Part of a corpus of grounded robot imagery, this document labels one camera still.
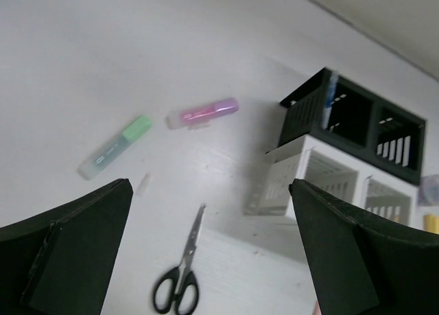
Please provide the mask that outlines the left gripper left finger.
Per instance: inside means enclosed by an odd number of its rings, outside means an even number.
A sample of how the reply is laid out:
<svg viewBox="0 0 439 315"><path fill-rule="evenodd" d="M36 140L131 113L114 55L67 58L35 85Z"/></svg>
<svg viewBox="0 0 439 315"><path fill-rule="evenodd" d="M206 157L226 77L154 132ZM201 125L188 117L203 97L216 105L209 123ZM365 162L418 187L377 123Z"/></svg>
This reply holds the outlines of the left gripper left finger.
<svg viewBox="0 0 439 315"><path fill-rule="evenodd" d="M117 179L1 227L1 313L100 314L132 197Z"/></svg>

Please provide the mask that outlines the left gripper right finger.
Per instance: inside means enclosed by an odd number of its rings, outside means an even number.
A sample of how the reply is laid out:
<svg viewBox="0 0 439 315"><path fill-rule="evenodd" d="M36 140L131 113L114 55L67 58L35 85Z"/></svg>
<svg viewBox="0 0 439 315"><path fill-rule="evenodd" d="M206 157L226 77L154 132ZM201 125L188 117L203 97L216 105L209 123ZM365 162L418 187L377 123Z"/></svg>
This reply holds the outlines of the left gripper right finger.
<svg viewBox="0 0 439 315"><path fill-rule="evenodd" d="M438 313L438 235L303 179L289 192L322 314Z"/></svg>

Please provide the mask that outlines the blue pen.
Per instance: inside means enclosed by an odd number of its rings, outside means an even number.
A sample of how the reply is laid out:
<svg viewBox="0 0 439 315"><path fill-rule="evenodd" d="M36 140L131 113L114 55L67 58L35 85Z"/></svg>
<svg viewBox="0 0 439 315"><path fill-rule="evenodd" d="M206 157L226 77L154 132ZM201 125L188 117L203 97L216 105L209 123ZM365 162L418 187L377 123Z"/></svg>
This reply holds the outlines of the blue pen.
<svg viewBox="0 0 439 315"><path fill-rule="evenodd" d="M329 125L329 119L331 116L332 104L335 97L335 90L339 80L339 73L337 71L332 71L329 78L329 83L326 91L326 97L324 101L324 108L322 111L322 121L321 127L326 130Z"/></svg>

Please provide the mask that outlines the small clear pen cap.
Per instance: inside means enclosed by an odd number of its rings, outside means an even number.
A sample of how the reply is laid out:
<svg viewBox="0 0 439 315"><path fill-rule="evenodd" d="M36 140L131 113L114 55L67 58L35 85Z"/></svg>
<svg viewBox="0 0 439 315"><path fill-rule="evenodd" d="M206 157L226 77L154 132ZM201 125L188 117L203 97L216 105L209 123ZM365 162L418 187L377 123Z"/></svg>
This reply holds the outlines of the small clear pen cap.
<svg viewBox="0 0 439 315"><path fill-rule="evenodd" d="M151 181L151 175L150 174L146 174L143 177L143 179L141 180L141 182L139 183L139 186L137 187L136 195L138 195L138 196L144 195L145 192L147 191L147 188L150 185L150 181Z"/></svg>

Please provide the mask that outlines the pink highlighter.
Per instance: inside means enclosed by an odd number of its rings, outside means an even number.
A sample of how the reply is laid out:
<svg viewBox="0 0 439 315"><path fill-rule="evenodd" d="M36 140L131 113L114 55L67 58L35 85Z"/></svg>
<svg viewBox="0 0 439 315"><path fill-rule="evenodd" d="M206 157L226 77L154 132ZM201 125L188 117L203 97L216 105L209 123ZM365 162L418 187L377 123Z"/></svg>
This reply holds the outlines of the pink highlighter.
<svg viewBox="0 0 439 315"><path fill-rule="evenodd" d="M168 114L166 122L171 129L186 128L208 123L212 119L231 115L238 110L239 102L231 97L198 107L172 111Z"/></svg>

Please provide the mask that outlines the green highlighter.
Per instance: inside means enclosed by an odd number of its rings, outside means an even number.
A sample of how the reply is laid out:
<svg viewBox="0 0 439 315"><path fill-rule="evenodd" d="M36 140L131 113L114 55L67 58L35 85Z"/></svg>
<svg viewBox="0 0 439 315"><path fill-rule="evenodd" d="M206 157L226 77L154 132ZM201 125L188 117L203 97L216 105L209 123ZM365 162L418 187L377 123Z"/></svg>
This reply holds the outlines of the green highlighter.
<svg viewBox="0 0 439 315"><path fill-rule="evenodd" d="M136 143L152 125L153 121L149 117L139 115L80 164L78 174L85 180L94 179Z"/></svg>

